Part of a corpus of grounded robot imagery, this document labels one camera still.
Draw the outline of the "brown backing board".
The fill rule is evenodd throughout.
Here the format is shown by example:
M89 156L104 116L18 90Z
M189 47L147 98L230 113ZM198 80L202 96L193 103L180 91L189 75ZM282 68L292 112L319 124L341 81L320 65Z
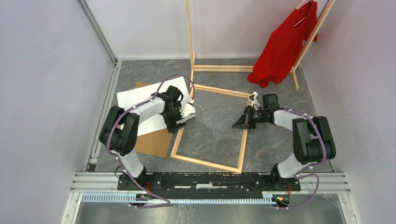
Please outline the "brown backing board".
M138 102L146 99L150 94L143 91L155 91L159 84L150 85L148 83L137 82L132 90L118 92L118 106L128 109ZM157 157L166 157L170 146L172 135L166 129L163 117L156 115L139 125L139 136L135 145L135 151Z

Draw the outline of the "light wooden picture frame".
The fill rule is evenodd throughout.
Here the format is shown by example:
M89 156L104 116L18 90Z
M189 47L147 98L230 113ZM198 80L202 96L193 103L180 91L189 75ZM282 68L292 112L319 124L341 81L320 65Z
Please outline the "light wooden picture frame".
M244 93L244 92L240 92L240 91L233 91L233 90L222 89L222 88L217 88L217 87L210 87L210 86L205 86L205 85L200 85L200 84L195 85L195 90L208 91L208 92L213 92L213 93L218 93L218 94L223 94L223 95L245 98L247 105L251 105L251 103L248 101L249 97L252 95L250 93ZM182 128L182 129L178 130L178 132L176 134L175 142L173 144L172 151L170 154L171 158L178 159L181 161L186 161L186 162L192 162L192 163L203 165L203 166L209 166L212 168L217 168L217 169L225 170L225 171L231 172L231 173L236 173L236 174L242 173L248 130L242 131L240 152L239 152L238 164L237 164L236 168L178 155L177 151L178 151L178 148L180 145L180 141L181 141L183 132L184 132L184 129Z

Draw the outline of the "printed photo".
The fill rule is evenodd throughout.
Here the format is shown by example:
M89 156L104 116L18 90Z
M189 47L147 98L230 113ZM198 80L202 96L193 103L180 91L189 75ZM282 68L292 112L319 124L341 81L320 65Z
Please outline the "printed photo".
M176 87L182 94L182 97L177 97L181 102L181 108L177 109L177 115L180 117L176 119L176 124L179 125L196 116L194 100L183 77L172 78L163 84L156 83L117 93L118 106L125 110L130 109L130 113L140 116L138 136L167 128L161 114L165 109L165 102L159 96L171 86Z

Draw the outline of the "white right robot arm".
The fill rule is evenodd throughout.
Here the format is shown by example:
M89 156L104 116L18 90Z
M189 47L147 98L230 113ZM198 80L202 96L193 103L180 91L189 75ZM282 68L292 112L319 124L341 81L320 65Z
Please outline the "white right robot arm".
M332 132L324 116L309 116L281 107L276 94L265 94L262 103L254 92L233 129L255 129L258 123L270 123L292 132L293 153L276 164L270 172L270 185L275 190L284 189L289 182L297 180L301 173L323 164L336 156Z

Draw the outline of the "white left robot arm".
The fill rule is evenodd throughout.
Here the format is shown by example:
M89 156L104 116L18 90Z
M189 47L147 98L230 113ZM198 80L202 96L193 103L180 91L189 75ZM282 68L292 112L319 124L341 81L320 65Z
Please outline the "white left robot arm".
M142 173L145 167L135 151L139 126L159 115L169 133L176 133L187 126L187 120L195 116L194 97L185 96L177 87L170 85L166 91L156 91L138 104L123 109L110 108L99 141L115 156L123 172L129 176L129 184L135 190L143 189L147 178Z

